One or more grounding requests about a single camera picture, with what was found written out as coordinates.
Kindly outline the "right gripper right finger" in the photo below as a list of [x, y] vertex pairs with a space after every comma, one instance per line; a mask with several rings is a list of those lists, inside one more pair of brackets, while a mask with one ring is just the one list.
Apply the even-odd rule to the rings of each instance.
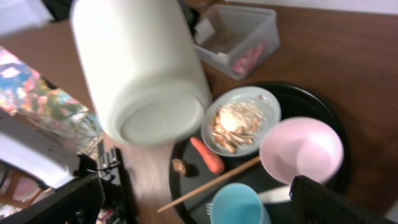
[[289, 195], [292, 210], [300, 223], [395, 224], [348, 202], [304, 175], [294, 178]]

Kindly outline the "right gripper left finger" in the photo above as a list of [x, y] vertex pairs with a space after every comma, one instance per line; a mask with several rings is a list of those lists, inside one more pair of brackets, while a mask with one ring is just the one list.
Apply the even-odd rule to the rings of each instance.
[[54, 194], [1, 220], [1, 224], [95, 224], [104, 203], [104, 190], [96, 173], [63, 186]]

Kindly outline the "pink bowl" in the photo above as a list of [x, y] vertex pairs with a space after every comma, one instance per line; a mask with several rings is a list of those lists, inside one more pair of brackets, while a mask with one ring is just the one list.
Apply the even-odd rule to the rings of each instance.
[[323, 121], [294, 117], [266, 133], [259, 148], [261, 164], [275, 180], [290, 185], [304, 175], [328, 182], [344, 160], [344, 146], [336, 131]]

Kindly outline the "blue plastic cup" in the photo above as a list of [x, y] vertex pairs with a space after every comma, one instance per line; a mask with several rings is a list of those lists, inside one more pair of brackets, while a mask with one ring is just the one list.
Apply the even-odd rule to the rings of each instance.
[[270, 216], [257, 193], [248, 185], [225, 185], [208, 208], [211, 224], [271, 224]]

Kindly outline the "food scraps pile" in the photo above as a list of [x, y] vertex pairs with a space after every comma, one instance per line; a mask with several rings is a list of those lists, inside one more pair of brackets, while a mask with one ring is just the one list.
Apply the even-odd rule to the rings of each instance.
[[220, 106], [213, 116], [210, 128], [214, 142], [232, 154], [241, 146], [251, 146], [257, 133], [267, 123], [268, 112], [253, 100], [232, 101]]

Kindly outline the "grey plate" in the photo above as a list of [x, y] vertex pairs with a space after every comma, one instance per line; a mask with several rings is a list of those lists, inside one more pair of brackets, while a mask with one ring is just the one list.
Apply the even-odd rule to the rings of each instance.
[[[251, 146], [241, 146], [237, 153], [232, 154], [224, 147], [217, 145], [211, 135], [210, 123], [215, 115], [216, 110], [232, 101], [244, 101], [253, 99], [261, 105], [263, 112], [268, 112], [266, 116], [267, 123], [264, 124], [261, 130], [257, 133], [257, 138]], [[208, 109], [201, 126], [201, 137], [204, 143], [215, 153], [226, 157], [241, 157], [256, 152], [259, 148], [259, 143], [262, 137], [269, 132], [269, 130], [277, 125], [281, 120], [281, 108], [276, 97], [269, 91], [259, 87], [241, 87], [221, 95]]]

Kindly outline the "cream plastic cup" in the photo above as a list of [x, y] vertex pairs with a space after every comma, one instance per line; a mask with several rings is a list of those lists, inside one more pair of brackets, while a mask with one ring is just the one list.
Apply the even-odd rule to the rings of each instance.
[[77, 0], [70, 24], [109, 137], [152, 147], [200, 127], [211, 93], [177, 0]]

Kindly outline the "red snack wrapper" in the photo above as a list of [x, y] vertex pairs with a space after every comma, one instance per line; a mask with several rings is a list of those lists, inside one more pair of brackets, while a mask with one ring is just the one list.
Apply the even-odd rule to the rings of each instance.
[[247, 75], [255, 66], [261, 55], [266, 51], [267, 46], [268, 43], [264, 41], [255, 47], [249, 48], [233, 63], [233, 71], [240, 75]]

